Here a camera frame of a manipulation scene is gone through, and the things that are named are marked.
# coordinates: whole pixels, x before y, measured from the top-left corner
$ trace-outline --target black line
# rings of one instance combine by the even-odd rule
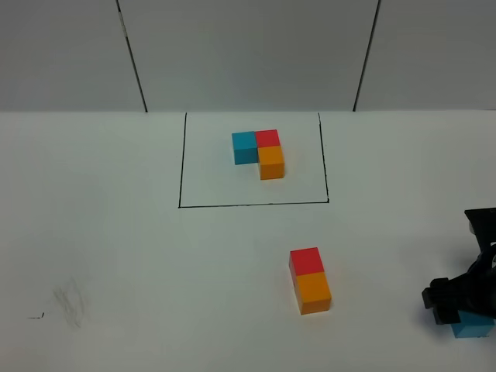
[[[138,83],[139,93],[141,94],[141,101],[143,102],[143,107],[145,112],[148,112],[148,107],[146,106],[145,95],[143,93],[143,87],[141,86],[140,76],[138,75],[138,70],[136,68],[136,62],[134,61],[133,50],[131,49],[131,43],[129,42],[129,37],[127,35],[126,26],[124,25],[124,17],[121,11],[121,5],[119,0],[115,0],[117,4],[117,10],[119,11],[119,18],[122,23],[122,30],[124,31],[124,37],[126,38],[127,50],[129,51],[129,56],[131,57],[131,63],[133,64],[134,76],[136,76],[136,82]]]
[[[367,62],[369,60],[370,46],[372,45],[372,39],[374,38],[375,25],[377,24],[377,16],[379,15],[379,9],[381,8],[382,0],[377,0],[377,7],[375,9],[374,22],[372,23],[372,30],[370,31],[369,45],[367,46],[367,52],[365,53],[365,60],[363,61],[362,74],[360,75],[360,82],[358,83],[358,90],[356,91],[355,104],[353,105],[353,112],[357,111],[358,98],[360,97],[360,91],[362,90],[363,76],[365,75],[365,69],[367,67]]]
[[[184,169],[184,149],[186,148],[186,121],[188,119],[188,113],[186,112],[184,114],[184,134],[183,134],[183,158],[181,161],[181,183],[179,184],[179,206],[178,208],[181,207],[181,195],[183,192],[183,169]]]
[[[324,164],[324,178],[325,180],[325,192],[327,194],[327,202],[329,203],[329,186],[327,185],[327,170],[326,170],[326,155],[324,155],[324,140],[322,139],[322,121],[320,120],[320,112],[317,112],[319,116],[319,131],[320,131],[320,146],[322,147],[322,164]]]
[[[327,201],[295,201],[292,203],[260,203],[260,204],[227,204],[227,205],[186,205],[179,207],[183,208],[220,208],[220,207],[256,207],[259,205],[302,205],[302,204],[328,204],[329,199]]]

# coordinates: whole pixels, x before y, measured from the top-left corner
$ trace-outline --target white table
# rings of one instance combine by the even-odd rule
[[[329,204],[179,209],[184,114],[1,114],[0,369],[494,370],[421,292],[478,254],[496,113],[321,117]],[[309,246],[333,305],[300,316]]]

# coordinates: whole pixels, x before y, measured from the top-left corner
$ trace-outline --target cube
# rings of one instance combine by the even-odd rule
[[[485,337],[494,327],[494,319],[471,312],[458,312],[461,323],[452,324],[451,328],[457,339]]]
[[[232,134],[234,164],[250,164],[258,162],[257,139],[255,132]]]
[[[259,147],[258,161],[261,180],[284,177],[284,156],[281,146]]]
[[[271,130],[259,130],[255,132],[255,137],[257,138],[257,146],[261,147],[272,147],[280,146],[279,135],[277,134],[277,129]]]
[[[292,250],[289,269],[300,313],[324,312],[331,306],[331,291],[318,248]]]

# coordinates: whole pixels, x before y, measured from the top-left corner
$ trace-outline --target blue cube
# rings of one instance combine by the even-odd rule
[[[451,328],[457,339],[485,337],[494,327],[494,319],[471,312],[458,312],[461,323],[452,324]]]
[[[258,163],[257,140],[255,132],[232,134],[234,164]]]

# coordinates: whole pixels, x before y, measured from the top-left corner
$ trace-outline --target block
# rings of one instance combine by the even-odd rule
[[[292,250],[289,253],[289,267],[293,283],[298,275],[314,274],[324,271],[324,265],[320,258],[319,248],[305,248],[303,250]]]
[[[324,272],[298,275],[295,292],[302,315],[325,312],[331,307],[331,291]]]
[[[261,180],[284,177],[284,156],[281,146],[260,147],[258,161]]]
[[[486,337],[494,327],[494,319],[471,312],[458,312],[461,323],[452,324],[451,328],[457,339]]]
[[[255,132],[255,137],[257,138],[257,146],[261,147],[272,147],[280,146],[279,135],[277,134],[277,129],[271,130],[259,130]]]
[[[257,139],[255,132],[232,134],[234,164],[250,164],[258,162]]]

